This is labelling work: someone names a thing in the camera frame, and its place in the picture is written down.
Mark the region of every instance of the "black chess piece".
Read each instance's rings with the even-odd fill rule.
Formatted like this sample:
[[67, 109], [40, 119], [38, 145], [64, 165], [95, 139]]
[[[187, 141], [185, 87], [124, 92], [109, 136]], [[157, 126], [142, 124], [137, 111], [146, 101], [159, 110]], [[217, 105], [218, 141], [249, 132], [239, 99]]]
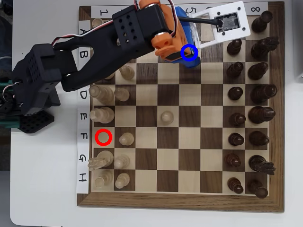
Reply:
[[243, 63], [236, 62], [232, 64], [230, 67], [228, 67], [226, 74], [228, 77], [235, 79], [240, 76], [243, 69], [244, 69]]
[[272, 36], [261, 39], [255, 45], [253, 45], [251, 49], [251, 55], [255, 59], [260, 59], [264, 56], [267, 56], [270, 51], [274, 51], [279, 44], [279, 37]]
[[241, 98], [242, 95], [243, 95], [243, 89], [241, 87], [232, 87], [228, 91], [228, 97], [231, 100], [238, 100]]
[[230, 55], [236, 55], [240, 52], [242, 45], [241, 39], [235, 39], [227, 46], [227, 53]]
[[274, 84], [259, 85], [252, 90], [250, 98], [254, 103], [258, 104], [274, 97], [276, 93], [277, 87]]
[[270, 11], [264, 11], [260, 17], [252, 22], [251, 29], [256, 32], [263, 32], [267, 28], [267, 24], [273, 19], [273, 14]]
[[228, 185], [229, 189], [232, 190], [236, 194], [242, 194], [244, 191], [244, 189], [241, 185], [241, 182], [235, 177], [230, 178], [227, 181], [227, 185]]
[[252, 156], [249, 159], [248, 164], [250, 168], [256, 172], [261, 172], [268, 175], [275, 175], [274, 171], [276, 170], [276, 168], [274, 167], [274, 163], [267, 162], [265, 158], [260, 155]]
[[261, 124], [272, 120], [276, 115], [276, 112], [270, 107], [255, 106], [249, 113], [248, 118], [255, 124]]
[[249, 141], [252, 145], [264, 146], [269, 143], [269, 138], [260, 131], [253, 131], [249, 136]]
[[258, 80], [268, 71], [268, 64], [265, 62], [253, 65], [248, 70], [248, 77], [253, 80]]

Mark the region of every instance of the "white table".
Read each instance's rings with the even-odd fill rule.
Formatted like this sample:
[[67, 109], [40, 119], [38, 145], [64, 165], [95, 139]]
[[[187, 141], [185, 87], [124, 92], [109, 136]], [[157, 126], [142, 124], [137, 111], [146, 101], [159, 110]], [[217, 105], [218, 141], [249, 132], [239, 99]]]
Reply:
[[[211, 0], [175, 0], [175, 3]], [[108, 0], [108, 5], [132, 0]], [[15, 0], [13, 66], [34, 44], [78, 31], [81, 5], [101, 0]], [[10, 216], [17, 225], [86, 226], [299, 226], [302, 224], [303, 85], [295, 84], [291, 1], [285, 1], [285, 213], [102, 209], [76, 206], [76, 93], [57, 86], [61, 106], [51, 108], [55, 123], [34, 136], [14, 130], [11, 135]]]

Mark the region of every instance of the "black pawn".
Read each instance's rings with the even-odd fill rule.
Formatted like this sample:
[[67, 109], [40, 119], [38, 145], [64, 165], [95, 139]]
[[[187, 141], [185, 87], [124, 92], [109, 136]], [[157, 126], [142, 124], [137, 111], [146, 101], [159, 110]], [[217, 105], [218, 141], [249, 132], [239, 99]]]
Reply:
[[230, 55], [236, 55], [240, 52], [242, 45], [241, 39], [233, 40], [231, 43], [227, 46], [227, 53]]
[[267, 71], [268, 64], [265, 62], [261, 62], [250, 67], [250, 69], [248, 70], [248, 77], [253, 80], [258, 80], [261, 79]]
[[235, 79], [240, 76], [243, 69], [244, 69], [243, 63], [236, 62], [232, 64], [230, 67], [228, 67], [226, 74], [228, 77]]
[[256, 32], [263, 32], [267, 28], [267, 24], [273, 19], [273, 14], [270, 11], [264, 11], [260, 17], [252, 22], [251, 29]]
[[242, 95], [243, 95], [243, 89], [241, 87], [232, 87], [228, 91], [228, 97], [231, 100], [238, 100], [241, 98]]
[[276, 93], [277, 87], [274, 84], [260, 85], [252, 90], [250, 98], [254, 103], [258, 104], [274, 97]]

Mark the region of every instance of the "light square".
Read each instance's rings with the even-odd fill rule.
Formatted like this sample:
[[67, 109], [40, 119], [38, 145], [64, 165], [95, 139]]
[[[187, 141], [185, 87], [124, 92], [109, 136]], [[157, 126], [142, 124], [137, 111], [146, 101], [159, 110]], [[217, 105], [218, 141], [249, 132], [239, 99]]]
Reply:
[[200, 171], [179, 171], [179, 192], [200, 193]]
[[178, 149], [157, 149], [158, 170], [178, 170], [179, 150]]
[[[228, 97], [228, 91], [232, 87], [241, 87], [243, 95], [238, 100], [231, 100]], [[223, 105], [245, 105], [245, 84], [223, 84]]]
[[129, 157], [129, 165], [124, 169], [136, 169], [136, 149], [135, 148], [115, 148], [115, 159], [120, 155]]
[[223, 126], [223, 106], [202, 106], [201, 127], [221, 128]]
[[223, 150], [245, 150], [245, 142], [239, 146], [233, 146], [228, 142], [228, 137], [234, 132], [245, 139], [245, 128], [223, 128]]
[[136, 148], [157, 148], [157, 128], [137, 127]]
[[116, 127], [136, 127], [136, 106], [116, 105]]
[[200, 149], [200, 128], [179, 128], [179, 149]]
[[179, 63], [158, 63], [158, 84], [179, 84]]
[[222, 171], [222, 150], [201, 149], [200, 159], [201, 171]]
[[137, 85], [137, 105], [157, 105], [158, 85]]

